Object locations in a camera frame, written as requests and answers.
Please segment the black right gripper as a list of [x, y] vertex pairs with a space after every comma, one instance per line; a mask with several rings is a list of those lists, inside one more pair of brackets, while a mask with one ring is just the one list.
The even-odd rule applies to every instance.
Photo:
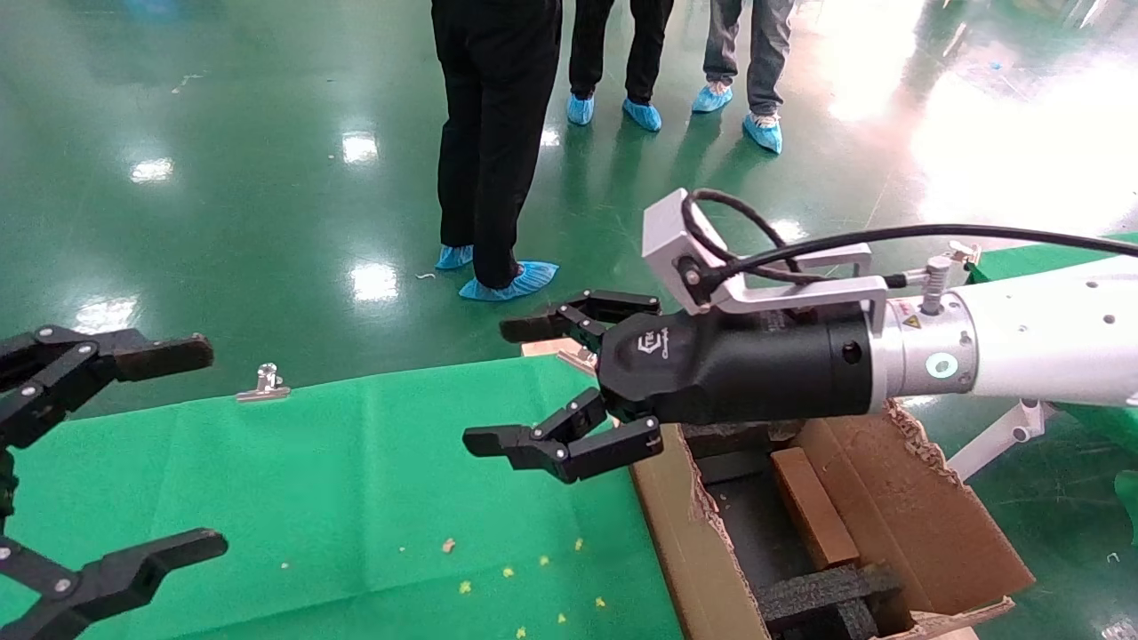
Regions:
[[535, 426], [467, 428], [468, 453], [574, 484], [662, 453], [661, 422], [861, 416], [875, 405], [861, 307], [660, 312], [658, 297], [586, 289], [501, 320], [509, 343], [569, 339], [600, 353], [600, 389], [584, 389]]

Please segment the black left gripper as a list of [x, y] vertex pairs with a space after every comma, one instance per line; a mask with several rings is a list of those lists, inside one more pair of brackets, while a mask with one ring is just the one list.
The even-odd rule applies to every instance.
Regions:
[[[193, 372], [214, 364], [203, 333], [185, 339], [151, 340], [138, 329], [77, 333], [41, 325], [1, 345], [1, 443], [27, 449], [81, 409], [112, 381], [143, 381]], [[15, 512], [15, 458], [0, 452], [0, 533]], [[5, 624], [5, 639], [77, 639], [88, 627], [151, 604], [173, 571], [211, 563], [228, 552], [228, 540], [193, 528], [122, 549], [69, 571], [13, 538], [1, 539], [5, 579], [38, 592], [28, 612]]]

